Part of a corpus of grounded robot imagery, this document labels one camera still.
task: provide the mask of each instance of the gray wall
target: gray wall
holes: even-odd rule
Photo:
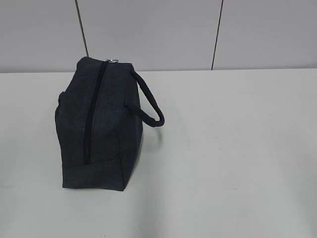
[[[221,0],[78,0],[88,51],[137,70],[210,69]],[[317,1],[224,0],[214,69],[317,67]],[[74,71],[74,0],[2,0],[0,72]]]

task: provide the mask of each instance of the bag handle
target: bag handle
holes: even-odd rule
[[[138,75],[134,70],[131,71],[131,74],[135,78],[137,83],[139,84],[142,92],[144,93],[144,95],[148,99],[151,106],[154,108],[154,110],[158,114],[159,120],[155,120],[154,118],[150,117],[140,107],[138,107],[134,104],[131,104],[129,102],[125,102],[124,106],[127,107],[132,113],[137,115],[145,124],[147,124],[151,127],[157,127],[157,126],[164,125],[164,123],[165,123],[164,115],[163,115],[162,111],[159,109],[157,102],[155,101],[154,96],[151,93],[150,89],[148,88],[147,84],[145,83],[143,78],[141,78],[141,76]]]

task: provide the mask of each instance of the dark gray bag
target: dark gray bag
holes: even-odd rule
[[[159,121],[140,109],[137,83]],[[162,126],[164,116],[132,64],[82,58],[55,111],[62,186],[123,191],[138,155],[142,121]]]

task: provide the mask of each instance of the zipper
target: zipper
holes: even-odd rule
[[[96,108],[98,94],[100,91],[101,82],[103,80],[107,65],[108,65],[108,61],[104,61],[102,65],[100,66],[94,93],[93,93],[93,98],[91,100],[90,107],[87,114],[87,119],[86,119],[86,124],[84,129],[84,146],[83,146],[85,165],[88,165],[91,163],[91,137],[93,132],[93,118],[94,118],[94,112]]]

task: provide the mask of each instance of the bag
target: bag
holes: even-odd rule
[[[159,121],[140,109],[137,83]],[[62,186],[123,191],[138,155],[142,121],[155,127],[165,119],[132,64],[83,57],[55,111]]]

